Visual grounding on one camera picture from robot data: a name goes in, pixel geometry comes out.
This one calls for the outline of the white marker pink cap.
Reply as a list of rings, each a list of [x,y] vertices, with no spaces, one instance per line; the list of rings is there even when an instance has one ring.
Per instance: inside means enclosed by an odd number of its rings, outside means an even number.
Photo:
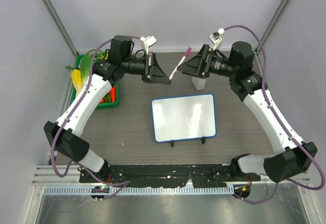
[[[179,63],[175,66],[174,70],[172,71],[172,73],[169,76],[169,79],[172,80],[174,74],[177,71],[177,68],[185,61],[186,57],[189,55],[189,53],[191,52],[192,48],[188,47],[188,49],[186,50],[186,52],[183,54],[181,60],[179,61]]]

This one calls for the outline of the blue framed whiteboard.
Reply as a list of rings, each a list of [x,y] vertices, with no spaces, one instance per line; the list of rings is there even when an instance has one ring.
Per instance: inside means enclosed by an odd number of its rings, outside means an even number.
[[[151,110],[157,143],[217,135],[215,97],[211,93],[153,99]]]

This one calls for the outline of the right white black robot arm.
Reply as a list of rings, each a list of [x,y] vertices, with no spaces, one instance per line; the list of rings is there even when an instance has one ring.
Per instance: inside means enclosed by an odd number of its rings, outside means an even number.
[[[255,115],[273,148],[272,155],[243,154],[231,160],[230,175],[243,180],[248,173],[268,176],[275,183],[304,173],[315,157],[317,147],[305,142],[286,122],[268,89],[262,88],[262,77],[253,71],[254,51],[243,41],[233,43],[229,57],[220,57],[208,44],[177,70],[196,78],[210,74],[229,79],[231,90]]]

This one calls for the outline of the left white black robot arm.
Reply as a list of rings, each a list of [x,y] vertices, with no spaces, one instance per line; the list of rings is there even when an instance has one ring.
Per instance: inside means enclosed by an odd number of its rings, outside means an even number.
[[[125,74],[139,75],[145,83],[170,85],[171,80],[160,68],[155,53],[149,48],[156,43],[154,36],[140,37],[142,57],[132,54],[134,36],[120,36],[108,40],[110,48],[103,59],[93,55],[90,74],[81,92],[68,109],[52,123],[46,122],[44,132],[51,152],[59,152],[79,164],[98,183],[108,180],[110,165],[94,153],[88,142],[80,138],[83,129],[99,104]]]

